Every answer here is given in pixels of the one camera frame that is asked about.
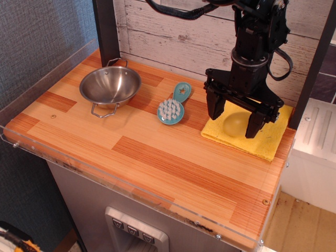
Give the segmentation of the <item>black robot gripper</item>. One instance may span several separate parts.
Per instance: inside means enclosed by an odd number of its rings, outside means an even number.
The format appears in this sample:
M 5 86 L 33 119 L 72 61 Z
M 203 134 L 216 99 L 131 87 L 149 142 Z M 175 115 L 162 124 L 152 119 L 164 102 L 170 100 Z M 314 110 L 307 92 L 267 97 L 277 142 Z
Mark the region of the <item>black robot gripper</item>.
M 284 102 L 266 84 L 269 54 L 263 54 L 258 60 L 249 60 L 232 52 L 231 58 L 230 71 L 214 68 L 205 71 L 208 115 L 216 120 L 224 112 L 226 101 L 252 112 L 245 134 L 247 139 L 252 139 L 265 122 L 277 121 Z

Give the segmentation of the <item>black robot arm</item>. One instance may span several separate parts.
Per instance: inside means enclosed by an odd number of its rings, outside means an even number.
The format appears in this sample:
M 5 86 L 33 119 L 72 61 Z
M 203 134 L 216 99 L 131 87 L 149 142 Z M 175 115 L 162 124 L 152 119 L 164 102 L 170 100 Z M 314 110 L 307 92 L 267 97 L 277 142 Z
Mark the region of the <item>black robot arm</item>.
M 287 43 L 290 29 L 286 24 L 288 1 L 211 1 L 233 6 L 236 44 L 231 53 L 230 71 L 206 70 L 207 109 L 212 120 L 224 111 L 226 101 L 250 111 L 245 137 L 254 138 L 269 122 L 276 122 L 284 101 L 267 86 L 274 54 L 293 67 L 291 58 L 280 49 Z

